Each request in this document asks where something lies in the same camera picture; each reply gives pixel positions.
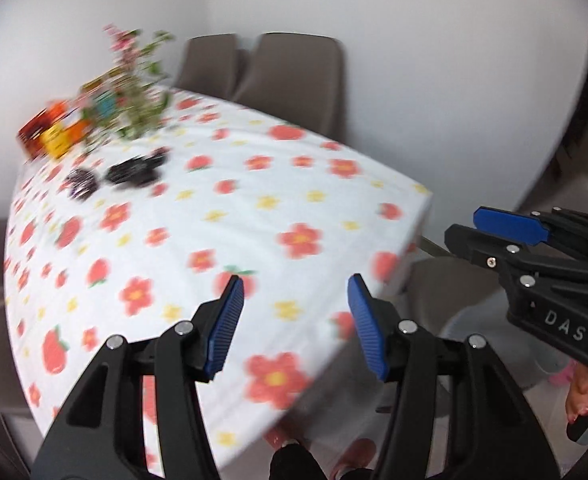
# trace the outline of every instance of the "table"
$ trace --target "table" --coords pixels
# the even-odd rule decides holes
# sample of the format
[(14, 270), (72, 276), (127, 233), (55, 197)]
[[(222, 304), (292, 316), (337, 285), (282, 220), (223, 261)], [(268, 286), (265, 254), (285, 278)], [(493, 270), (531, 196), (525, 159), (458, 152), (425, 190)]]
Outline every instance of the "table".
[[(87, 158), (26, 165), (8, 223), (7, 322), (18, 375), (46, 433), (98, 346), (160, 335), (232, 273), (245, 309), (225, 369), (198, 392), (219, 468), (274, 424), (353, 333), (347, 278), (381, 293), (414, 247), (430, 193), (337, 142), (229, 102), (175, 91), (163, 128)], [(170, 149), (142, 189), (104, 183), (86, 202), (64, 178)], [(153, 378), (149, 467), (162, 474)]]

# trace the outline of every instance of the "black object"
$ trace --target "black object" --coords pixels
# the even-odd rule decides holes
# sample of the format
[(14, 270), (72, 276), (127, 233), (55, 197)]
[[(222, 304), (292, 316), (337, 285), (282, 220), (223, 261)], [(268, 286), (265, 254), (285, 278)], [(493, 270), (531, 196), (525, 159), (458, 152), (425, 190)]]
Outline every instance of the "black object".
[(243, 307), (232, 276), (221, 298), (160, 337), (107, 339), (72, 389), (32, 468), (32, 480), (157, 479), (146, 467), (142, 377), (155, 376), (161, 455), (168, 480), (217, 479), (196, 392), (222, 369)]
[(128, 182), (134, 186), (146, 186), (160, 177), (156, 168), (167, 161), (167, 148), (158, 148), (150, 156), (135, 156), (109, 168), (105, 179), (112, 184)]
[(530, 405), (482, 336), (463, 343), (440, 339), (413, 321), (401, 322), (391, 303), (372, 298), (359, 274), (349, 288), (349, 307), (370, 369), (378, 374), (372, 363), (380, 359), (386, 364), (385, 382), (398, 383), (372, 480), (425, 478), (438, 376), (451, 378), (452, 409), (445, 468), (430, 478), (560, 478)]
[[(546, 243), (577, 260), (532, 254), (518, 241), (461, 225), (445, 232), (445, 244), (456, 256), (499, 273), (509, 322), (588, 366), (588, 215), (536, 213), (549, 232)], [(588, 415), (568, 425), (567, 436), (587, 444)]]
[(76, 168), (64, 181), (70, 186), (69, 196), (77, 200), (87, 200), (98, 189), (96, 175), (85, 168)]

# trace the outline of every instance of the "finger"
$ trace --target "finger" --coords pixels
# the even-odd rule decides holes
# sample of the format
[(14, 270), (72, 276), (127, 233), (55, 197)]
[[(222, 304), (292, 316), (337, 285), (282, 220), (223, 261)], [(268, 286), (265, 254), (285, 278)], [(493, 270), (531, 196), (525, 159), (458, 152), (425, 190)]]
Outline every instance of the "finger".
[(573, 424), (578, 416), (588, 414), (588, 394), (579, 393), (575, 383), (572, 383), (565, 399), (565, 413), (570, 424)]
[(588, 367), (580, 363), (576, 364), (572, 384), (576, 384), (580, 394), (588, 394)]

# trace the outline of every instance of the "apple print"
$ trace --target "apple print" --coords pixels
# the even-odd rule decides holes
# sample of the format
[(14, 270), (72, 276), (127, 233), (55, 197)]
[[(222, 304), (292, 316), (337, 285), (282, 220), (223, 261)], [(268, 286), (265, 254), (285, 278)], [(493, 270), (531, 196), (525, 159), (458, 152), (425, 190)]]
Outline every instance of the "apple print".
[(109, 264), (107, 260), (96, 260), (90, 268), (90, 272), (87, 274), (87, 283), (91, 286), (100, 285), (107, 281), (107, 275), (109, 274)]
[(236, 266), (225, 266), (225, 270), (216, 276), (214, 279), (214, 292), (218, 296), (221, 296), (225, 290), (225, 287), (227, 286), (229, 278), (231, 278), (234, 274), (237, 274), (238, 277), (243, 280), (243, 286), (245, 288), (245, 299), (250, 298), (256, 290), (256, 282), (253, 277), (253, 275), (256, 274), (256, 271), (240, 270)]
[(62, 372), (67, 364), (67, 351), (69, 350), (69, 346), (60, 340), (60, 329), (58, 325), (45, 334), (42, 350), (45, 370), (52, 375)]
[(298, 140), (302, 139), (305, 131), (297, 126), (280, 124), (269, 129), (269, 136), (276, 140)]
[(36, 229), (36, 223), (32, 220), (29, 222), (22, 231), (22, 235), (20, 236), (20, 244), (25, 245), (29, 242), (29, 239), (34, 235), (34, 231)]
[(74, 238), (76, 237), (76, 235), (80, 231), (81, 226), (82, 226), (82, 220), (80, 220), (80, 217), (77, 217), (77, 216), (71, 217), (62, 226), (61, 234), (59, 235), (58, 240), (56, 240), (56, 246), (59, 249), (62, 249), (63, 247), (67, 247), (67, 245), (69, 245), (70, 243), (72, 243), (74, 241)]
[(398, 264), (398, 256), (387, 251), (378, 251), (372, 261), (372, 274), (379, 282), (387, 283)]
[(397, 220), (403, 215), (397, 205), (382, 203), (378, 206), (378, 214), (387, 220)]

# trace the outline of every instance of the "yellow flower print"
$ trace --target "yellow flower print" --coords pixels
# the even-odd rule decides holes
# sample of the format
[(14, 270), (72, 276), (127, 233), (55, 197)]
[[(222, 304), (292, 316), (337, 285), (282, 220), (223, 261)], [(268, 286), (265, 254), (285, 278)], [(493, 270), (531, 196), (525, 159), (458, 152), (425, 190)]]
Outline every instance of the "yellow flower print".
[(265, 211), (271, 211), (276, 208), (280, 200), (273, 195), (264, 195), (258, 197), (258, 203), (256, 204), (257, 209), (264, 209)]
[(163, 307), (163, 319), (168, 323), (174, 323), (181, 318), (183, 310), (178, 305), (167, 304)]
[(358, 229), (360, 229), (360, 224), (358, 222), (354, 222), (354, 221), (345, 221), (343, 222), (343, 228), (346, 231), (357, 231)]
[(187, 200), (188, 198), (191, 198), (193, 194), (194, 194), (194, 190), (184, 189), (183, 191), (181, 191), (180, 193), (178, 193), (176, 195), (176, 200)]
[(236, 435), (229, 431), (219, 431), (216, 435), (216, 442), (223, 447), (234, 447), (236, 445)]
[(205, 215), (205, 218), (203, 218), (203, 220), (206, 222), (218, 222), (221, 218), (223, 218), (226, 215), (227, 213), (224, 211), (212, 209), (212, 211)]
[(276, 308), (276, 317), (285, 321), (295, 321), (302, 312), (296, 301), (277, 301), (274, 303), (274, 307)]
[(125, 235), (122, 235), (122, 237), (120, 237), (118, 239), (118, 241), (116, 242), (116, 247), (124, 247), (126, 246), (132, 239), (132, 235), (127, 233)]
[(312, 189), (307, 193), (308, 202), (324, 202), (326, 194), (318, 189)]

